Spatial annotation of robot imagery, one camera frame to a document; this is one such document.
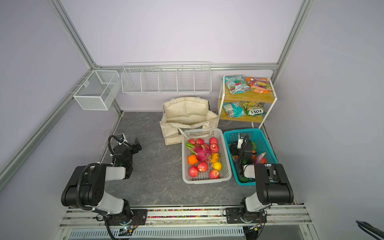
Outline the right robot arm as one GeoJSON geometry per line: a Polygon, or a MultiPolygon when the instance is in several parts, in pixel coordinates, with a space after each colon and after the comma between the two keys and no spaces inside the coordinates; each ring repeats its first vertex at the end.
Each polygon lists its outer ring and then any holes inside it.
{"type": "Polygon", "coordinates": [[[293,203],[294,192],[285,169],[261,130],[227,131],[224,139],[236,182],[256,188],[239,207],[225,210],[229,224],[263,224],[273,204],[293,203]]]}

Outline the orange tangerine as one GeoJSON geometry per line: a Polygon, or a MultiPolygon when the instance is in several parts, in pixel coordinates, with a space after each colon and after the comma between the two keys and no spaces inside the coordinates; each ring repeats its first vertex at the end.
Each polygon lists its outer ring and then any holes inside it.
{"type": "Polygon", "coordinates": [[[189,163],[189,165],[193,166],[193,165],[197,164],[198,162],[199,162],[199,161],[198,161],[196,155],[190,155],[190,156],[188,157],[188,163],[189,163]]]}

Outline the yellow orange mango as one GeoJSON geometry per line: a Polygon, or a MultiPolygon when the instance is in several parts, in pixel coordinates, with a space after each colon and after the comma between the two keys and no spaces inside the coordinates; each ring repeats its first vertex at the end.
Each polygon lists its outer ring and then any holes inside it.
{"type": "Polygon", "coordinates": [[[211,163],[215,163],[215,162],[218,162],[219,161],[219,159],[220,159],[220,156],[219,156],[219,154],[218,153],[213,153],[212,154],[212,158],[211,158],[211,163]]]}

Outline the cream canvas grocery bag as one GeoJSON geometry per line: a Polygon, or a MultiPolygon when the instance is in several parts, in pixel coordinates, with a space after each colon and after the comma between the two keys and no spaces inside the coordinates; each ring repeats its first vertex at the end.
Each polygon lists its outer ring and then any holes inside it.
{"type": "Polygon", "coordinates": [[[220,117],[210,110],[210,102],[199,97],[182,97],[163,103],[161,130],[167,146],[179,144],[184,130],[215,129],[220,117]]]}

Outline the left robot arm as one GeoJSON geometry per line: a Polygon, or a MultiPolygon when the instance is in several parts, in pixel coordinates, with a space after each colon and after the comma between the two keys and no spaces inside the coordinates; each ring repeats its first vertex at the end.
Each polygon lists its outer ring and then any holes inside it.
{"type": "Polygon", "coordinates": [[[130,144],[126,136],[120,134],[110,135],[107,147],[112,162],[76,167],[62,193],[62,205],[97,213],[97,221],[106,222],[108,226],[139,226],[140,216],[131,210],[129,201],[107,193],[105,183],[129,179],[133,155],[142,150],[142,146],[137,138],[130,144]]]}

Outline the pink dragon fruit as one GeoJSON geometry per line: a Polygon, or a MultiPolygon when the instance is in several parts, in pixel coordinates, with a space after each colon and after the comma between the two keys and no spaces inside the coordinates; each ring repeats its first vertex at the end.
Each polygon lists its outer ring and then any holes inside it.
{"type": "Polygon", "coordinates": [[[187,142],[186,147],[191,151],[193,155],[196,156],[199,162],[208,163],[212,160],[212,152],[208,145],[192,145],[191,143],[187,142]]]}

